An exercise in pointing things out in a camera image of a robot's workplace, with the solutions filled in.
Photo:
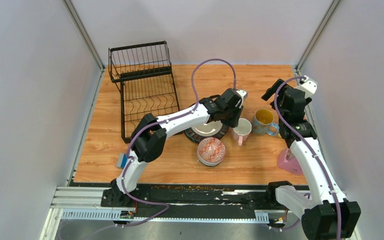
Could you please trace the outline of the pink ceramic mug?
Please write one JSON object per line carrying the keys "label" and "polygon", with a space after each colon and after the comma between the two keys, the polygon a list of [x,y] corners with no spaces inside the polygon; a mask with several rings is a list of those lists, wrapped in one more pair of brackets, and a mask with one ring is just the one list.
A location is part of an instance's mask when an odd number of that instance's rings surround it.
{"label": "pink ceramic mug", "polygon": [[252,124],[245,118],[238,120],[237,127],[232,128],[231,137],[237,143],[238,146],[242,146],[244,141],[248,138],[252,132]]}

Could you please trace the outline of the blue butterfly mug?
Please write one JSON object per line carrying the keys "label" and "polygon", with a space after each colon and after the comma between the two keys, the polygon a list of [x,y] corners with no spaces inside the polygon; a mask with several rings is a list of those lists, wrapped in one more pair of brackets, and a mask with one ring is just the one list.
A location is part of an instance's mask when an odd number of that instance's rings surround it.
{"label": "blue butterfly mug", "polygon": [[274,120],[274,115],[268,109],[262,108],[257,110],[251,122],[251,132],[257,136],[263,136],[265,134],[276,136],[279,133],[280,127]]}

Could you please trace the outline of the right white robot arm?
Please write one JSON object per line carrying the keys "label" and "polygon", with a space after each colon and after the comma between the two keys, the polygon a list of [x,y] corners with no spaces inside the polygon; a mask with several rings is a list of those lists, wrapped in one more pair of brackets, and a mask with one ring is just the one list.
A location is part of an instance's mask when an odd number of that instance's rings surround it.
{"label": "right white robot arm", "polygon": [[320,142],[313,126],[305,119],[305,108],[312,101],[318,84],[308,76],[297,76],[292,87],[278,79],[262,95],[277,112],[279,134],[287,148],[284,158],[296,160],[307,181],[307,198],[288,181],[270,182],[258,201],[272,209],[286,208],[301,222],[309,240],[339,240],[350,238],[361,216],[356,201],[350,201],[339,188],[323,158]]}

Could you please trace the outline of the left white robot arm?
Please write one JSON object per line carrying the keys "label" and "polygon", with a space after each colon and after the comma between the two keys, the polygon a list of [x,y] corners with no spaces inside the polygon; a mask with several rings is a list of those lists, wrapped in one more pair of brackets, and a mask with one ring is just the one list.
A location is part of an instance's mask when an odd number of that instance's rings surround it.
{"label": "left white robot arm", "polygon": [[131,135],[125,166],[119,177],[103,191],[102,207],[129,206],[138,180],[147,165],[163,153],[166,140],[189,128],[220,121],[230,128],[237,127],[248,93],[228,88],[215,98],[206,97],[184,110],[168,115],[146,114]]}

